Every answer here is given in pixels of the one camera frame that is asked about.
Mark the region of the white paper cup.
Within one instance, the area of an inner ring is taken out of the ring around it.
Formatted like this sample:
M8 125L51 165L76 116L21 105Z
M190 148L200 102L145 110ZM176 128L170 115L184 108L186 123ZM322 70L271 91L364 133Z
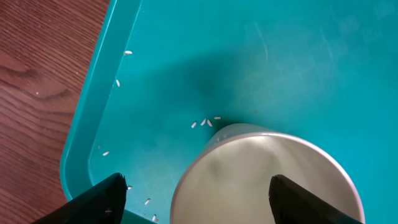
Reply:
M278 174L365 222L353 181L328 153L296 136L244 123L220 129L184 172L170 222L273 223L268 191Z

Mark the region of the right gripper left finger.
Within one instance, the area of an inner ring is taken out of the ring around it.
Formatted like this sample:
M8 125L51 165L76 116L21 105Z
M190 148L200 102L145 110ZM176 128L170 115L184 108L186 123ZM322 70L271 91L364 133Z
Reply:
M114 173L33 224L120 224L126 194L125 177Z

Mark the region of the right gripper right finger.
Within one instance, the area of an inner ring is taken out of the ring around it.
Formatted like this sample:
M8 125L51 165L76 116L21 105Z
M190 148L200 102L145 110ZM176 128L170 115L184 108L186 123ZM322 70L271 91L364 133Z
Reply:
M281 174L271 178L269 203L276 224L362 224Z

